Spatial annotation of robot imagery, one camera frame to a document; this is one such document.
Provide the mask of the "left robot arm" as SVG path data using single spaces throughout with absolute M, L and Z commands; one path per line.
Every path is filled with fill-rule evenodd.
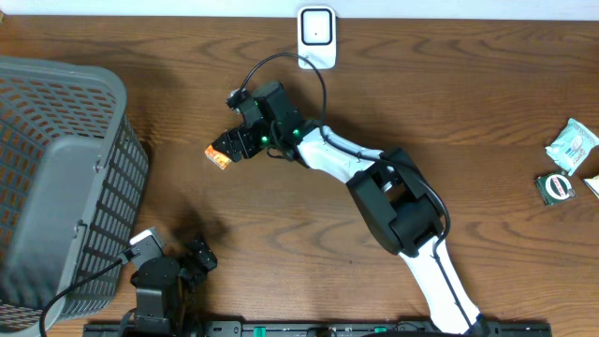
M 184 245 L 181 256 L 168 256 L 153 234 L 138 235 L 120 254 L 137 270 L 130 283 L 136 289 L 136 307 L 122 318 L 119 336 L 200 336 L 202 324 L 188 308 L 193 293 L 217 267 L 217 258 L 203 237 Z

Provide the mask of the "yellow snack bag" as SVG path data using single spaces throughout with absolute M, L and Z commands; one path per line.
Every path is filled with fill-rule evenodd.
M 599 198 L 599 175 L 592 178 L 586 178 L 583 180 L 586 186 L 593 192 L 593 194 Z

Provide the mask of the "white barcode scanner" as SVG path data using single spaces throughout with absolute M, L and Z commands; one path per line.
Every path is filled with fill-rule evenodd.
M 318 69 L 336 64 L 336 12 L 328 6 L 305 6 L 298 11 L 298 54 Z

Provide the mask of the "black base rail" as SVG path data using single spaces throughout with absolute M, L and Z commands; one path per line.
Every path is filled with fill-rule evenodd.
M 358 337 L 358 336 L 441 336 L 428 321 L 397 323 L 241 323 L 208 321 L 187 333 L 199 337 Z M 470 336 L 552 337 L 548 323 L 504 323 L 483 321 L 475 324 Z

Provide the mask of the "teal wet wipes pack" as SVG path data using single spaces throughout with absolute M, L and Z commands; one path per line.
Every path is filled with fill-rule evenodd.
M 558 137 L 545 150 L 558 167 L 573 176 L 597 146 L 598 137 L 588 127 L 570 118 Z

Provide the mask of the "small orange snack packet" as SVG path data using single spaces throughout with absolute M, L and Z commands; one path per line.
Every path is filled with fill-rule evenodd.
M 232 160 L 225 154 L 215 150 L 212 145 L 209 145 L 204 151 L 206 157 L 220 169 L 226 169 Z

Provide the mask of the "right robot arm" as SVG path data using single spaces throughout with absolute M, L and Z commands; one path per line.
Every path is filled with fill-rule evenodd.
M 335 134 L 322 120 L 305 118 L 279 81 L 253 92 L 241 87 L 226 103 L 242 122 L 211 144 L 206 155 L 212 162 L 225 169 L 276 149 L 284 160 L 343 183 L 376 241 L 408 266 L 433 325 L 444 333 L 474 332 L 480 311 L 447 251 L 448 209 L 404 150 L 364 148 Z

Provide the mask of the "green square box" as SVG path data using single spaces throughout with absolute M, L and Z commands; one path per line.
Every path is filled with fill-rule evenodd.
M 577 192 L 563 170 L 539 176 L 533 183 L 546 207 L 577 197 Z

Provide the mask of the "grey plastic shopping basket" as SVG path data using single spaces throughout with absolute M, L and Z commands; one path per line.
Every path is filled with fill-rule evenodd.
M 1 332 L 36 336 L 114 299 L 149 174 L 126 90 L 96 66 L 1 60 Z

